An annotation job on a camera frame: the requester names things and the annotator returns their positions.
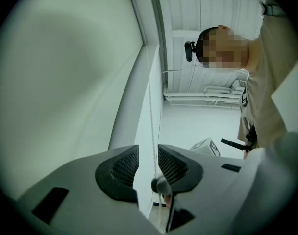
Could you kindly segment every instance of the beige t-shirt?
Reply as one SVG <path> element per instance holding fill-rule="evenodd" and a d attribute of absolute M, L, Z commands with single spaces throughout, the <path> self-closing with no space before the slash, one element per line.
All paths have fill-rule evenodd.
<path fill-rule="evenodd" d="M 266 5 L 278 5 L 275 0 L 267 0 Z M 253 148 L 265 147 L 286 132 L 283 119 L 271 99 L 294 67 L 298 59 L 298 35 L 286 16 L 263 18 L 259 41 L 262 57 L 256 72 L 247 79 L 247 89 L 241 97 L 241 120 L 238 139 L 248 143 L 246 134 L 254 125 L 257 143 Z M 247 106 L 242 102 L 247 96 Z"/>

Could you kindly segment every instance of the man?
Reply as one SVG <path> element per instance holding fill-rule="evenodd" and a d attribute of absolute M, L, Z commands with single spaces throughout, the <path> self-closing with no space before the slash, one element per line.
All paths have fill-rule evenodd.
<path fill-rule="evenodd" d="M 252 149 L 265 147 L 287 132 L 271 95 L 298 59 L 298 36 L 285 12 L 275 0 L 267 0 L 263 8 L 257 39 L 242 38 L 220 25 L 202 32 L 196 44 L 196 56 L 204 66 L 249 72 L 240 100 L 238 139 Z"/>

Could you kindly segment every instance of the hair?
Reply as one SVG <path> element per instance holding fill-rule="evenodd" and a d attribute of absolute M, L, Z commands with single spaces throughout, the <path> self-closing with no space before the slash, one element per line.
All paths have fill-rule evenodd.
<path fill-rule="evenodd" d="M 197 57 L 198 61 L 201 62 L 202 65 L 205 67 L 209 66 L 209 57 L 203 56 L 203 45 L 204 45 L 203 39 L 205 36 L 209 36 L 210 31 L 213 29 L 218 29 L 218 27 L 212 27 L 207 30 L 204 30 L 199 35 L 196 46 L 195 46 L 196 57 Z"/>

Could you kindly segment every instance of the ear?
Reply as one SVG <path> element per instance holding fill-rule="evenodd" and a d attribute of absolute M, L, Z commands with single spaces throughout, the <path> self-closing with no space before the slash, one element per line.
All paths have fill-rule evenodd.
<path fill-rule="evenodd" d="M 224 25 L 218 25 L 218 28 L 219 29 L 223 29 L 223 30 L 227 30 L 227 31 L 230 31 L 231 29 L 227 26 L 224 26 Z"/>

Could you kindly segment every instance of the white curved surface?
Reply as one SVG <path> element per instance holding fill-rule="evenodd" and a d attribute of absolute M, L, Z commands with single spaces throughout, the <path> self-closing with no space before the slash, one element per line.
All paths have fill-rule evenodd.
<path fill-rule="evenodd" d="M 23 0 L 0 34 L 0 183 L 106 151 L 141 35 L 130 0 Z"/>

